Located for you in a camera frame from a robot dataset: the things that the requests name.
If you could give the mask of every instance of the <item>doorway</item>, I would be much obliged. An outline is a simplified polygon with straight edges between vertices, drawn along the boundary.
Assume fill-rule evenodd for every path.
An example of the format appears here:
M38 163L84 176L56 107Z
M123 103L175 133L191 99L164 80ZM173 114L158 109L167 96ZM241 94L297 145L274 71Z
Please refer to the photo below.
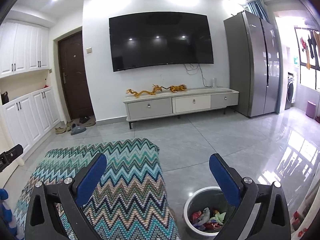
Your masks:
M94 115L84 68L82 32L58 42L59 69L70 118Z

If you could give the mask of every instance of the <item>zigzag patterned fabric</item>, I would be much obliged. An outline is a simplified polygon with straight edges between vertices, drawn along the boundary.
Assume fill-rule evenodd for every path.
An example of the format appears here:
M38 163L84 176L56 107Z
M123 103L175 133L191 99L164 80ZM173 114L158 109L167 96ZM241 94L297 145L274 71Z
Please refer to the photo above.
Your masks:
M24 229L32 189L74 177L101 152L107 168L82 210L102 239L180 239L167 203L159 148L145 138L49 151L24 187L14 212ZM70 239L76 239L62 206L57 204Z

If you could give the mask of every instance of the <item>washing machine door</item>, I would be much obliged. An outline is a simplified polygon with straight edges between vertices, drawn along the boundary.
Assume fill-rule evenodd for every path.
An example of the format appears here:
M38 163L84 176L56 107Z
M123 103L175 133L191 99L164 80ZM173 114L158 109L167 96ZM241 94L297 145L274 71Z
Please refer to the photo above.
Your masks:
M287 101L291 103L293 97L293 82L290 81L287 90Z

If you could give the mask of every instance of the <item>purple trash can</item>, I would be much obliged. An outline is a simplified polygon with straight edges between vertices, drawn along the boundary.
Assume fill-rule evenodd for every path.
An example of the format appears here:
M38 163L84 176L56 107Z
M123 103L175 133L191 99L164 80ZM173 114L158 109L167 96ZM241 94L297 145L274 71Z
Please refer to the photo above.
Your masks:
M311 118L314 118L315 117L315 113L316 113L316 104L308 101L306 115L311 117Z

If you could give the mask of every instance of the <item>tv cabinet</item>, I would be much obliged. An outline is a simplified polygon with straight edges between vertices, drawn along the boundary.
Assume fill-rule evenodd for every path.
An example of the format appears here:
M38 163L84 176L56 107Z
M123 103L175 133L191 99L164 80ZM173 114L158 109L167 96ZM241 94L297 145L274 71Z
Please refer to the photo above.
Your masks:
M197 88L177 93L158 92L138 98L130 95L123 102L131 129L131 124L140 120L236 106L238 98L239 92L229 88Z

